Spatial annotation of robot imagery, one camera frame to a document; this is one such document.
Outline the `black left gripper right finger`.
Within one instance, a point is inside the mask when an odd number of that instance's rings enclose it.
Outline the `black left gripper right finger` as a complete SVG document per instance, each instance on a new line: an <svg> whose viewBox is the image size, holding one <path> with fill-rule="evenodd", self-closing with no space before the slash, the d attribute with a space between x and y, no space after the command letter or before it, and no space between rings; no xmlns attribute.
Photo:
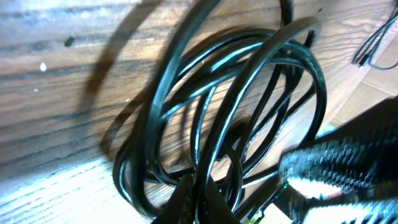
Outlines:
<svg viewBox="0 0 398 224"><path fill-rule="evenodd" d="M203 222L206 224L240 224L221 196L212 178L209 178L205 189Z"/></svg>

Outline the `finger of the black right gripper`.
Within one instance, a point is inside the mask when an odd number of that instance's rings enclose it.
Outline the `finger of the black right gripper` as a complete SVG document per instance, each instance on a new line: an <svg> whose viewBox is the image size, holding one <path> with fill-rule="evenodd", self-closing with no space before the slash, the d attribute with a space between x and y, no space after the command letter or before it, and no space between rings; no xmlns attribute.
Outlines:
<svg viewBox="0 0 398 224"><path fill-rule="evenodd" d="M345 192L397 182L397 143L323 142L283 153L279 177L309 180Z"/></svg>

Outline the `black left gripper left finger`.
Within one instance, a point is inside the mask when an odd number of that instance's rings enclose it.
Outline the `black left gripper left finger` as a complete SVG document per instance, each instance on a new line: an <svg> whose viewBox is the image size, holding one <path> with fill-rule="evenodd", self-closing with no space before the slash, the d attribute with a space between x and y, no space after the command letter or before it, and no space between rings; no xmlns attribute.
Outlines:
<svg viewBox="0 0 398 224"><path fill-rule="evenodd" d="M163 211L152 224L192 224L194 221L192 188L192 176L183 175Z"/></svg>

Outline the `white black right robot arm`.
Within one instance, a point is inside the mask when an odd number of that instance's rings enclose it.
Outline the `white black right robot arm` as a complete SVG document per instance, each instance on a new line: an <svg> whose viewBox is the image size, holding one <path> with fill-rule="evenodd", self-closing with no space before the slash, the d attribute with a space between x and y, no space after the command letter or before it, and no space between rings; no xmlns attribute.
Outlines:
<svg viewBox="0 0 398 224"><path fill-rule="evenodd" d="M397 98L388 98L279 160L279 179L397 196Z"/></svg>

